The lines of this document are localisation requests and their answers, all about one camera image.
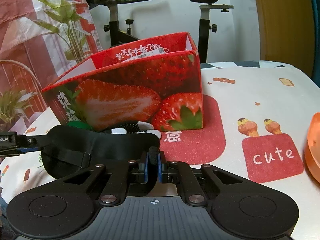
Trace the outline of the orange plastic bowl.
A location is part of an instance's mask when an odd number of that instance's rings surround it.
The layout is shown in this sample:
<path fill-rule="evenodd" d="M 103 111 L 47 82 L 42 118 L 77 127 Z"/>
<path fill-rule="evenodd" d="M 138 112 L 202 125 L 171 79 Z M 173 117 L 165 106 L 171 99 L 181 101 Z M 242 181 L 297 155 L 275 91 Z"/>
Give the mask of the orange plastic bowl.
<path fill-rule="evenodd" d="M 304 150 L 305 162 L 313 178 L 320 182 L 319 169 L 319 116 L 320 113 L 313 115 L 306 137 Z"/>

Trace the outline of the green tasselled zongzi sachet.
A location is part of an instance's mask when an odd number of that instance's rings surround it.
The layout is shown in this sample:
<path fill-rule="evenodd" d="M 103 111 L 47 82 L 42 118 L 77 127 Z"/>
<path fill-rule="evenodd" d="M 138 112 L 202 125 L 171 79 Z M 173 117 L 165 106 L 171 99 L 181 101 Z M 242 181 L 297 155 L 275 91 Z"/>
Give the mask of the green tasselled zongzi sachet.
<path fill-rule="evenodd" d="M 82 122 L 82 121 L 70 121 L 67 123 L 67 126 L 71 126 L 71 127 L 76 127 L 76 128 L 80 128 L 80 129 L 85 129 L 88 131 L 93 131 L 93 127 L 90 126 L 89 124 Z"/>

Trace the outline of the white patterned table mat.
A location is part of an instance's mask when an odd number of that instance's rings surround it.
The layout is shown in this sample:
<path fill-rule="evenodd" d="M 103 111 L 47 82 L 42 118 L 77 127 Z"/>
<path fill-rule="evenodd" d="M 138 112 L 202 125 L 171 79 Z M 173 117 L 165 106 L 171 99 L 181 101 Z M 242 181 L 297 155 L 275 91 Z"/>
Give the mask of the white patterned table mat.
<path fill-rule="evenodd" d="M 319 186 L 303 160 L 319 87 L 283 63 L 200 72 L 202 128 L 160 131 L 159 153 L 189 164 L 206 206 L 159 179 L 148 195 L 131 184 L 103 206 L 111 171 L 95 164 L 15 196 L 7 220 L 18 239 L 319 239 Z"/>

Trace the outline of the black sleep eye mask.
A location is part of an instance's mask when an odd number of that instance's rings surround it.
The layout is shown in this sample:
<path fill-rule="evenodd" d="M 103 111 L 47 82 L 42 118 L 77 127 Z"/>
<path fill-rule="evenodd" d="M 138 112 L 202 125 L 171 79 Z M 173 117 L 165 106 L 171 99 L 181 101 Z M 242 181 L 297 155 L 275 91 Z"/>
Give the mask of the black sleep eye mask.
<path fill-rule="evenodd" d="M 55 126 L 48 132 L 52 142 L 41 151 L 45 170 L 55 179 L 75 174 L 95 164 L 111 171 L 122 161 L 148 155 L 148 179 L 134 184 L 134 196 L 148 195 L 158 180 L 160 139 L 150 133 L 107 134 L 71 126 Z"/>

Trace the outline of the wooden door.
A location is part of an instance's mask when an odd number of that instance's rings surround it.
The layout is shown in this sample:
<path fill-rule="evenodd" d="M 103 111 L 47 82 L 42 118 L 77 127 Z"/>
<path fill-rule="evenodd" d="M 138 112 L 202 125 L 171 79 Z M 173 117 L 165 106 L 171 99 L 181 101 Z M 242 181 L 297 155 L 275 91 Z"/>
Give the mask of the wooden door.
<path fill-rule="evenodd" d="M 260 58 L 291 64 L 312 76 L 315 27 L 311 0 L 255 0 Z"/>

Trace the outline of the pink printed backdrop cloth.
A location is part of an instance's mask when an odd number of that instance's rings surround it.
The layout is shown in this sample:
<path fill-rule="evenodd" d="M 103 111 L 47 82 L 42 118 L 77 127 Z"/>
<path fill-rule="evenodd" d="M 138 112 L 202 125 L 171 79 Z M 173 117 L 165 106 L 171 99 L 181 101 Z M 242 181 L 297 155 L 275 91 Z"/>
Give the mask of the pink printed backdrop cloth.
<path fill-rule="evenodd" d="M 41 91 L 101 50 L 86 0 L 1 0 L 1 130 L 24 132 Z"/>

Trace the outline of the red strawberry cardboard box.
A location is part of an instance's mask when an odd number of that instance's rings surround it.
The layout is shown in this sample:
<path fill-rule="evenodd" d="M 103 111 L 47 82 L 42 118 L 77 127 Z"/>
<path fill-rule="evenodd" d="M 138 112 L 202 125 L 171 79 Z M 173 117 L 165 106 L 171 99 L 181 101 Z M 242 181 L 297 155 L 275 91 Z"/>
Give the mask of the red strawberry cardboard box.
<path fill-rule="evenodd" d="M 95 53 L 42 95 L 62 124 L 81 121 L 96 131 L 131 121 L 160 131 L 203 126 L 200 59 L 188 32 Z"/>

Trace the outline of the black white sock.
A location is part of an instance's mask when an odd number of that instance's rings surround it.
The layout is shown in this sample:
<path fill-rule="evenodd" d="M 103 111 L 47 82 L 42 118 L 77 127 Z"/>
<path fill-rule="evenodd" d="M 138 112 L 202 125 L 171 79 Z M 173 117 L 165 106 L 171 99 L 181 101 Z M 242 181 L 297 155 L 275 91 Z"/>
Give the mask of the black white sock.
<path fill-rule="evenodd" d="M 129 121 L 116 124 L 112 127 L 106 128 L 101 131 L 107 134 L 143 134 L 150 133 L 156 135 L 161 139 L 162 135 L 159 130 L 156 130 L 151 123 L 143 121 Z"/>

